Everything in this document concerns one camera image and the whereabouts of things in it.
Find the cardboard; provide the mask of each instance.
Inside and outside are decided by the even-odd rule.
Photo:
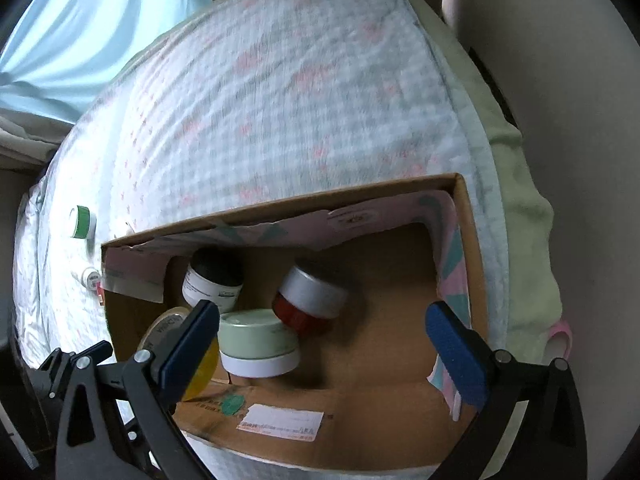
[[[133,246],[159,235],[250,225],[336,209],[383,196],[426,189],[454,200],[468,280],[471,318],[486,337],[484,277],[466,187],[456,174],[334,190],[197,218],[105,244]],[[356,285],[333,329],[301,342],[302,362],[293,372],[268,380],[228,377],[222,370],[196,399],[181,403],[181,429],[243,454],[307,468],[384,471],[440,463],[472,418],[464,407],[453,422],[442,394],[426,380],[435,351],[424,332],[424,311],[438,298],[431,240],[421,224],[369,234],[313,252],[303,248],[237,248],[244,264],[238,308],[268,308],[295,257],[313,255],[343,270]],[[169,262],[163,303],[105,291],[106,316],[118,360],[128,358],[153,320],[185,304],[181,284],[188,259]],[[223,415],[229,394],[244,397],[233,415]],[[252,404],[323,412],[313,442],[285,440],[237,429]]]

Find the red jar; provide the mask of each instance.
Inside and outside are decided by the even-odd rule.
[[[308,260],[297,260],[272,306],[285,325],[299,335],[307,335],[327,330],[347,296],[347,289],[335,273]]]

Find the silver jar lid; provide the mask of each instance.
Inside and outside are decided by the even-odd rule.
[[[337,274],[309,260],[296,260],[278,291],[297,309],[320,319],[338,317],[349,295]]]

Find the label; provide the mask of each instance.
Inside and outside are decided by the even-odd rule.
[[[104,289],[102,288],[101,282],[95,284],[95,292],[98,295],[98,302],[100,303],[100,306],[104,306]]]
[[[88,288],[89,290],[95,291],[97,290],[98,283],[100,283],[100,274],[98,273],[97,270],[93,270],[86,277],[85,287]]]
[[[178,328],[184,321],[184,316],[181,314],[171,314],[161,320],[144,341],[142,348],[153,351],[159,343],[165,338],[168,332]]]
[[[208,300],[218,306],[220,314],[233,310],[240,290],[242,290],[242,285],[224,286],[210,282],[191,269],[191,266],[189,266],[182,284],[182,295],[192,307],[195,307],[200,300]]]
[[[318,434],[323,412],[305,412],[253,404],[238,424],[238,430],[289,440],[313,442]]]

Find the bed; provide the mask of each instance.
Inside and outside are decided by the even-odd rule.
[[[548,256],[552,211],[533,185],[522,136],[431,8],[423,0],[216,0],[124,67],[23,200],[14,265],[23,358],[35,367],[56,347],[79,351],[110,338],[97,299],[70,267],[78,258],[99,265],[100,244],[113,237],[447,171],[462,173],[470,189],[490,344],[540,362],[561,317]],[[76,203],[97,212],[90,244],[68,238]],[[516,414],[511,435],[517,423]],[[330,476],[190,442],[217,478]],[[507,448],[508,439],[501,456]]]

